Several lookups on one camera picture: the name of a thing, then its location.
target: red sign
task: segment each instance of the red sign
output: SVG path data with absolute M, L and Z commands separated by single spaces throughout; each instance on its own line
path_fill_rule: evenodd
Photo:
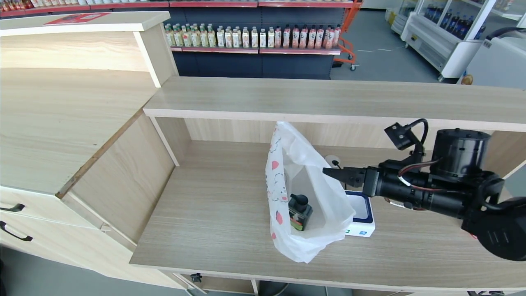
M 102 12 L 102 13 L 79 13 L 79 14 L 70 14 L 44 25 L 59 25 L 59 24 L 78 24 L 78 23 L 87 23 L 93 19 L 99 18 L 110 14 L 111 12 Z

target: plastic bag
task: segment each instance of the plastic bag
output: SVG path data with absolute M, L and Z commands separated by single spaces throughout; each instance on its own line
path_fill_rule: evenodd
M 278 122 L 265 177 L 274 246 L 286 257 L 309 263 L 329 243 L 345 238 L 355 214 L 339 181 L 326 176 L 327 161 L 290 123 Z M 290 195 L 309 199 L 312 215 L 303 231 L 290 224 Z

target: white box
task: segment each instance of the white box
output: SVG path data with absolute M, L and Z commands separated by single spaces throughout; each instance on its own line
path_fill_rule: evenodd
M 349 226 L 346 235 L 370 237 L 375 231 L 375 218 L 372 215 L 371 201 L 368 196 L 360 191 L 345 191 L 349 197 L 352 207 L 356 211 L 352 224 Z

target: robotic arm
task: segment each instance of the robotic arm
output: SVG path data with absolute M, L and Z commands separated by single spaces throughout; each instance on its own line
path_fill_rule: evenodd
M 424 124 L 421 140 L 411 128 Z M 383 196 L 406 208 L 429 210 L 462 220 L 462 229 L 475 235 L 484 248 L 508 260 L 526 260 L 526 197 L 498 203 L 504 180 L 483 171 L 490 135 L 469 130 L 439 130 L 431 161 L 424 162 L 423 143 L 428 123 L 419 119 L 385 129 L 399 150 L 414 145 L 404 160 L 385 160 L 378 167 L 323 169 L 323 173 L 367 196 Z M 429 167 L 429 173 L 421 172 Z

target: gray floor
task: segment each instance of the gray floor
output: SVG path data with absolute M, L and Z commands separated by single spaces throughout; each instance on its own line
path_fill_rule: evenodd
M 384 13 L 357 14 L 349 31 L 342 36 L 353 44 L 359 66 L 353 72 L 348 64 L 333 68 L 331 79 L 437 83 L 438 71 L 413 49 L 404 48 L 405 42 L 391 31 Z
M 437 82 L 438 72 L 415 51 L 403 48 L 404 42 L 391 32 L 383 19 L 384 12 L 361 11 L 351 30 L 343 37 L 355 46 L 359 66 L 352 72 L 348 65 L 332 69 L 334 80 Z M 507 181 L 514 195 L 526 194 L 521 170 Z M 2 279 L 8 296 L 186 296 L 184 291 L 107 278 L 96 272 L 44 260 L 9 249 L 0 252 L 5 268 Z M 238 294 L 210 293 L 210 296 Z M 291 285 L 290 296 L 325 295 L 323 287 Z M 346 289 L 329 288 L 330 296 L 351 296 Z

